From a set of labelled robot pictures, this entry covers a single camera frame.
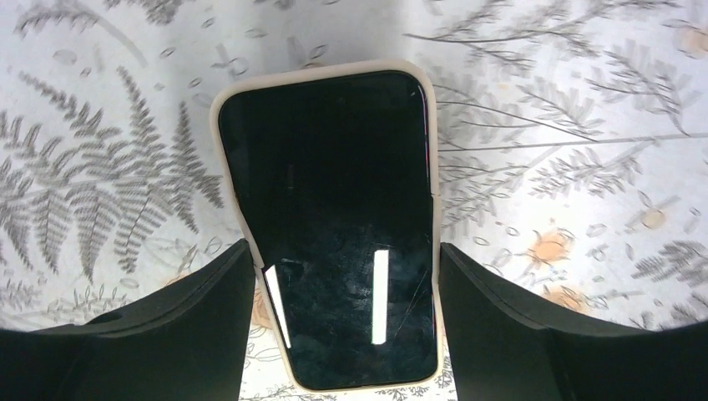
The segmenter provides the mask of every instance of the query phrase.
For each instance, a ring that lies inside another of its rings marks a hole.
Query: phone
[[[291,380],[424,382],[442,366],[435,98],[378,60],[248,79],[210,124]]]

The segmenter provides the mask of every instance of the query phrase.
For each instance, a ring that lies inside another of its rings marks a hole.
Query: black phone screen
[[[437,369],[425,94],[383,71],[243,92],[220,135],[296,381]]]

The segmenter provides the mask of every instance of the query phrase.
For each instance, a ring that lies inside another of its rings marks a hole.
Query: white tablecloth
[[[0,323],[85,322],[199,269],[241,237],[213,156],[213,96],[372,58],[413,61],[436,85],[444,241],[582,313],[651,330],[700,320],[703,6],[4,1]],[[422,387],[301,394],[261,312],[241,399],[456,399],[449,358]]]

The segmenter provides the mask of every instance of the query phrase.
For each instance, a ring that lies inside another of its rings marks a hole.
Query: beige phone case
[[[348,75],[365,74],[377,71],[401,71],[410,74],[415,78],[418,83],[420,83],[423,93],[427,101],[427,128],[428,128],[428,138],[429,138],[429,164],[430,164],[430,192],[433,198],[433,222],[432,222],[432,291],[433,299],[435,305],[435,317],[436,317],[436,337],[437,337],[437,371],[430,378],[426,378],[420,382],[406,383],[401,385],[388,385],[388,386],[370,386],[364,388],[348,388],[343,390],[334,391],[316,391],[309,388],[304,388],[296,380],[292,374],[292,369],[290,361],[287,357],[286,346],[284,344],[282,333],[279,329],[278,324],[273,324],[273,328],[276,331],[276,340],[278,342],[278,347],[281,350],[281,355],[283,357],[283,362],[285,363],[286,370],[288,372],[288,377],[290,380],[298,387],[304,391],[310,393],[343,393],[343,392],[359,392],[362,390],[382,390],[390,388],[400,388],[408,387],[413,385],[420,385],[426,383],[433,379],[435,376],[440,374],[443,367],[443,310],[440,305],[440,296],[438,293],[437,286],[437,276],[439,271],[439,261],[440,261],[440,193],[438,188],[438,177],[437,177],[437,109],[435,101],[435,93],[433,91],[432,84],[427,78],[426,74],[416,65],[403,60],[372,60],[359,63],[348,63],[337,66],[327,66],[315,69],[303,69],[300,71],[293,71],[283,74],[272,74],[260,76],[252,79],[245,79],[236,84],[231,85],[229,88],[222,90],[215,98],[214,103],[211,105],[210,110],[210,129],[211,134],[214,138],[216,145],[216,155],[221,162],[221,166],[226,173],[226,177],[231,177],[229,172],[229,166],[226,161],[226,154],[224,152],[224,146],[221,142],[221,136],[219,132],[219,112],[224,102],[231,96],[241,93],[248,92],[251,90],[272,88],[275,86],[282,86],[288,84],[297,84],[301,82],[316,81],[320,79],[329,79],[336,77],[343,77]],[[263,258],[258,252],[258,246],[250,233],[250,229],[246,224],[245,218],[241,212],[238,204],[238,200],[235,196],[233,182],[230,179],[225,180],[226,189],[232,194],[227,196],[227,199],[233,202],[234,209],[239,221],[241,230],[244,233],[246,240],[248,241],[250,251],[253,254],[253,262],[255,268],[255,274],[258,278],[258,286],[260,288],[260,293],[263,294],[265,308],[268,311],[268,317],[272,322],[276,321],[275,310],[273,309],[273,302],[271,301],[270,295],[266,289],[265,279],[263,277],[264,267]]]

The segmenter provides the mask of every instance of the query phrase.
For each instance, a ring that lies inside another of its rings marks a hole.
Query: tablecloth
[[[699,321],[704,6],[4,1],[0,323],[86,322],[199,269],[241,238],[207,124],[214,96],[373,58],[410,60],[435,85],[443,241],[577,312],[649,330]],[[302,393],[270,326],[256,293],[240,399],[456,399],[449,358],[424,386]]]

